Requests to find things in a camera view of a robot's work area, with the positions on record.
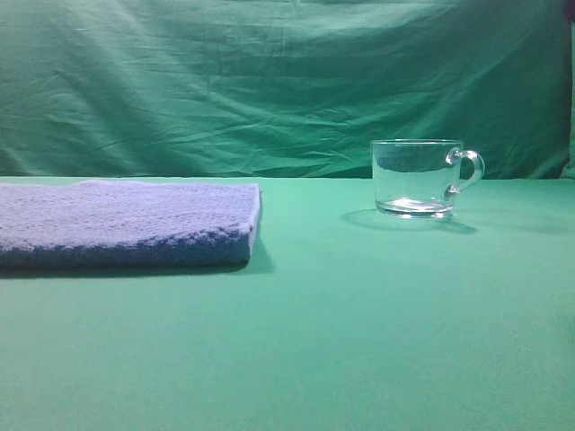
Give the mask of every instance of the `glass mug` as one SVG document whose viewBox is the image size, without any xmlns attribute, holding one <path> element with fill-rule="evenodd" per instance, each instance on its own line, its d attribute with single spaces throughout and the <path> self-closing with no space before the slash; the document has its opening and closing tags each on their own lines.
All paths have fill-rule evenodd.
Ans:
<svg viewBox="0 0 575 431">
<path fill-rule="evenodd" d="M 401 218 L 443 219 L 453 214 L 455 197 L 480 180 L 485 163 L 461 141 L 395 139 L 372 147 L 376 207 Z M 473 163 L 469 180 L 459 179 L 461 161 Z"/>
</svg>

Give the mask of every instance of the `folded towel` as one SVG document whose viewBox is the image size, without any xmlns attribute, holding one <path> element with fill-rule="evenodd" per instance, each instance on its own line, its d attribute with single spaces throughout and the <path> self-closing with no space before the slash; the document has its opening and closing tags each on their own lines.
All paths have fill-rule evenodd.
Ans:
<svg viewBox="0 0 575 431">
<path fill-rule="evenodd" d="M 0 267 L 239 263 L 259 213 L 257 184 L 4 184 Z"/>
</svg>

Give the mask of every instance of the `mug handle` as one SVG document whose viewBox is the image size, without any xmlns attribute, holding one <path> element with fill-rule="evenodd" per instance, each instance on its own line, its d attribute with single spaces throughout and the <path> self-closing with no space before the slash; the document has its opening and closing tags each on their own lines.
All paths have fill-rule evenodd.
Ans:
<svg viewBox="0 0 575 431">
<path fill-rule="evenodd" d="M 485 162 L 483 161 L 482 157 L 479 153 L 472 151 L 472 150 L 458 150 L 454 149 L 453 151 L 449 152 L 447 155 L 447 162 L 449 164 L 454 164 L 459 162 L 459 159 L 466 158 L 473 163 L 473 175 L 468 180 L 464 182 L 454 185 L 452 184 L 446 190 L 446 198 L 452 198 L 454 195 L 461 193 L 463 190 L 467 189 L 469 186 L 473 185 L 475 182 L 479 181 L 483 174 L 485 173 Z"/>
</svg>

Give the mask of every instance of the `cup base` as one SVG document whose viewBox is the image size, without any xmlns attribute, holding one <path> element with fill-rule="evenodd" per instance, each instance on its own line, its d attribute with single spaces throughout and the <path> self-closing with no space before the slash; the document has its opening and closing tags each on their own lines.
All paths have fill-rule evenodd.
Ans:
<svg viewBox="0 0 575 431">
<path fill-rule="evenodd" d="M 446 220 L 453 216 L 453 204 L 401 198 L 386 202 L 376 201 L 377 210 L 399 218 Z"/>
</svg>

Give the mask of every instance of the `towel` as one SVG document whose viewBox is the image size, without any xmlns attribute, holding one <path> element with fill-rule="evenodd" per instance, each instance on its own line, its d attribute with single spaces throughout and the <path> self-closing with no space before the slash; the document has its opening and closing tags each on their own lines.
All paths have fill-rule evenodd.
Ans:
<svg viewBox="0 0 575 431">
<path fill-rule="evenodd" d="M 259 213 L 257 184 L 4 184 L 0 268 L 245 262 Z"/>
</svg>

